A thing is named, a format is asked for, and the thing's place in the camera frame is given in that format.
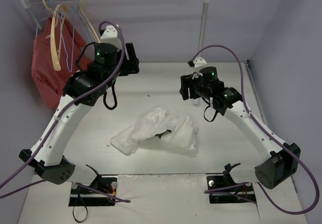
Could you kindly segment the white t shirt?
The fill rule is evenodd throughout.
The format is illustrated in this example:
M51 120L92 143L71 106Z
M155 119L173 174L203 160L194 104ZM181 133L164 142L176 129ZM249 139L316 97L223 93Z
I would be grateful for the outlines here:
M192 155L197 152L198 125L183 111L155 108L112 137L110 144L126 156L142 148L161 148Z

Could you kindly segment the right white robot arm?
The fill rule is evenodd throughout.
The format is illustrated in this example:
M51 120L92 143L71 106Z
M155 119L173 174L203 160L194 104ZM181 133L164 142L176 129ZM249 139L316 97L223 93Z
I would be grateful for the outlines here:
M274 189L297 171L297 157L301 150L295 143L288 144L273 135L260 119L247 109L242 95L235 89L225 87L219 80L214 66L204 67L198 73L180 78L180 94L183 100L203 98L208 107L231 121L250 141L263 163L254 167L259 183Z

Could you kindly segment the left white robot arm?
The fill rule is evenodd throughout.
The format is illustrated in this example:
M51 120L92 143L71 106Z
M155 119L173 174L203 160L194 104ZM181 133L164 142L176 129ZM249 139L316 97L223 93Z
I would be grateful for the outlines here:
M125 49L119 50L110 43L94 44L94 61L68 79L56 112L40 140L31 149L21 150L19 158L43 180L57 185L82 184L90 194L99 191L101 175L89 165L70 162L64 151L97 100L106 98L108 88L115 88L116 78L139 73L139 59L133 44L126 43Z

